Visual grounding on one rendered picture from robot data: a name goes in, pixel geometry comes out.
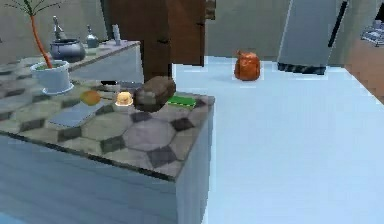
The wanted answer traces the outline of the brown wooden cupboard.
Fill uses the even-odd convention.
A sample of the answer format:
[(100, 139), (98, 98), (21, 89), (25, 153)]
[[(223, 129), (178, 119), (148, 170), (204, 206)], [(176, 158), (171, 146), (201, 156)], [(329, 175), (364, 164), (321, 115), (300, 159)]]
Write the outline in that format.
[(143, 75), (170, 76), (174, 64), (202, 66), (206, 0), (103, 0), (106, 21), (140, 43)]

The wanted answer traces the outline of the grey flat plate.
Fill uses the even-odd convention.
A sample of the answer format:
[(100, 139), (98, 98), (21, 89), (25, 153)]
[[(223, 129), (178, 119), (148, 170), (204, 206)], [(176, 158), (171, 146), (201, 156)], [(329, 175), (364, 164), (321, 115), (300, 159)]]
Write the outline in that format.
[(65, 108), (61, 112), (56, 113), (48, 119), (46, 124), (48, 126), (78, 127), (92, 118), (104, 105), (105, 103), (103, 101), (93, 106), (79, 102), (72, 107)]

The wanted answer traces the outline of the grey glass bottle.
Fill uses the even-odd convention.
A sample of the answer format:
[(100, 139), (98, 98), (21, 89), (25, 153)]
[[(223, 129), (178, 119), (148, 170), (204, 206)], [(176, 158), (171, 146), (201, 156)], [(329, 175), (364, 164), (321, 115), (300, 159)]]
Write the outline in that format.
[(87, 26), (88, 35), (86, 37), (87, 46), (89, 48), (97, 48), (99, 46), (98, 38), (93, 34), (91, 26)]

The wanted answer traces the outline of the orange backpack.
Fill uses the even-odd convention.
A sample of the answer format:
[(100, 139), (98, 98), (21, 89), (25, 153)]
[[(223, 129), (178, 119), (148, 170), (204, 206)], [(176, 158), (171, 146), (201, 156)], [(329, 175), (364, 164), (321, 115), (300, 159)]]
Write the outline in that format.
[(255, 81), (260, 77), (260, 59), (253, 52), (237, 52), (234, 75), (242, 81)]

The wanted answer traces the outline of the house plant in white pot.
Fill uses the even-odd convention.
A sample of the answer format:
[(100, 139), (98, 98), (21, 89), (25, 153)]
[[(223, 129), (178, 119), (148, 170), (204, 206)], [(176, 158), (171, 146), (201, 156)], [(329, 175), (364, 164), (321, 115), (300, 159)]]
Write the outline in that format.
[(73, 88), (73, 84), (69, 78), (69, 63), (67, 61), (52, 60), (49, 58), (40, 40), (35, 17), (39, 12), (47, 8), (60, 6), (62, 2), (56, 1), (45, 4), (45, 1), (46, 0), (39, 0), (37, 3), (34, 3), (34, 0), (10, 0), (10, 3), (5, 3), (4, 6), (20, 10), (29, 17), (34, 41), (43, 57), (42, 62), (33, 64), (30, 67), (31, 74), (42, 86), (42, 92), (44, 94), (59, 95)]

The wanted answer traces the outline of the brown bread loaf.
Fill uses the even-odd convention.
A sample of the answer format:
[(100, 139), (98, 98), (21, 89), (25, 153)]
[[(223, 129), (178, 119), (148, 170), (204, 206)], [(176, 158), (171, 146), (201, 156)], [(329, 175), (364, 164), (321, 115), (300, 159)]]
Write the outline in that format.
[(175, 92), (176, 84), (171, 77), (156, 76), (134, 92), (133, 105), (140, 111), (157, 112)]

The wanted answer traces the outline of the grey fridge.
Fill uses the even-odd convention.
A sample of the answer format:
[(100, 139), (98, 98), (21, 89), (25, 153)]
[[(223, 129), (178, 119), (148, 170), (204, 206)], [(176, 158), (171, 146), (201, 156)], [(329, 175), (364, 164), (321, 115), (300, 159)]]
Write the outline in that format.
[(332, 48), (328, 48), (343, 0), (290, 0), (277, 58), (284, 72), (323, 75)]

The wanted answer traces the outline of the orange round fruit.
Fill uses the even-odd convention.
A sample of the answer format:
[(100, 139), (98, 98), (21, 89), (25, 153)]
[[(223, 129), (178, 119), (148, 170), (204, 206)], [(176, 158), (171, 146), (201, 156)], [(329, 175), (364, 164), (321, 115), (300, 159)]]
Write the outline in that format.
[(101, 97), (97, 91), (88, 90), (80, 95), (80, 99), (83, 103), (87, 104), (88, 106), (93, 106), (100, 102)]

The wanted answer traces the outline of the green flat sponge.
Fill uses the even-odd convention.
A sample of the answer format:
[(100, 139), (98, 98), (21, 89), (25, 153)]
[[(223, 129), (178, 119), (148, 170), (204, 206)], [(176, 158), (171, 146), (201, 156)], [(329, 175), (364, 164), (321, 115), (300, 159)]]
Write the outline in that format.
[(177, 105), (177, 106), (194, 107), (196, 105), (196, 100), (190, 97), (174, 95), (167, 101), (167, 103), (171, 105)]

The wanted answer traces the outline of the grey dish rack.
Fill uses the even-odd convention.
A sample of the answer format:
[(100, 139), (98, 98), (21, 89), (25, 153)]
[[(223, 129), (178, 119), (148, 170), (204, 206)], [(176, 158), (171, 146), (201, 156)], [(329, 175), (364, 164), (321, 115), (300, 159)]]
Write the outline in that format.
[(374, 20), (363, 30), (361, 39), (373, 43), (375, 47), (384, 46), (384, 22)]

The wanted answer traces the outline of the grey pepper mill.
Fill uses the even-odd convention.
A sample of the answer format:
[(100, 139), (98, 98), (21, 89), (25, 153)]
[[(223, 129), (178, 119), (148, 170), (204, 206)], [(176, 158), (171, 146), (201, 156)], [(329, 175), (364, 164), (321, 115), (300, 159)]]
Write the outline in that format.
[(117, 46), (121, 45), (120, 30), (118, 24), (112, 25), (114, 40)]

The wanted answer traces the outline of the dark grey round pot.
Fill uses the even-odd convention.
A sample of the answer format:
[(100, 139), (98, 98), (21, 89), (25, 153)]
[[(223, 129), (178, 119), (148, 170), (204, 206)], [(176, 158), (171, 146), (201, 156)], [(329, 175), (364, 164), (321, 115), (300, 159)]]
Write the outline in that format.
[(55, 40), (50, 44), (50, 54), (55, 60), (75, 63), (85, 58), (86, 52), (78, 39)]

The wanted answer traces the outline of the grey kitchen island counter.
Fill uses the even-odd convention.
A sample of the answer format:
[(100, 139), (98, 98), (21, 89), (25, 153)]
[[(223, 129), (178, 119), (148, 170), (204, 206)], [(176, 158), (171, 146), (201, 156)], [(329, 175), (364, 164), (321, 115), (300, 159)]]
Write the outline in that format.
[[(116, 87), (76, 78), (48, 96), (30, 61), (0, 65), (0, 224), (202, 224), (214, 98), (155, 113), (115, 104)], [(78, 127), (49, 118), (97, 91), (105, 105)]]

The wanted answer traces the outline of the yellow small muffin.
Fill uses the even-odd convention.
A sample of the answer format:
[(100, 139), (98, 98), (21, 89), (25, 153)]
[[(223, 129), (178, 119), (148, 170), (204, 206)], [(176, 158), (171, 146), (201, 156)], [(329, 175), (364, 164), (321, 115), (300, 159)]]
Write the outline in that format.
[(116, 96), (117, 106), (129, 106), (133, 104), (133, 98), (130, 92), (119, 92)]

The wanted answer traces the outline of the grey slim bottle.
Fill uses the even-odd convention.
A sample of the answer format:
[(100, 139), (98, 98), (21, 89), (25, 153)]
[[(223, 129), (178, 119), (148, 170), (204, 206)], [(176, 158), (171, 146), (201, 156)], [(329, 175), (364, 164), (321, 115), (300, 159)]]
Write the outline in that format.
[(56, 16), (53, 17), (53, 23), (54, 23), (54, 35), (57, 40), (66, 39), (66, 35), (63, 31), (63, 29), (59, 25), (58, 18)]

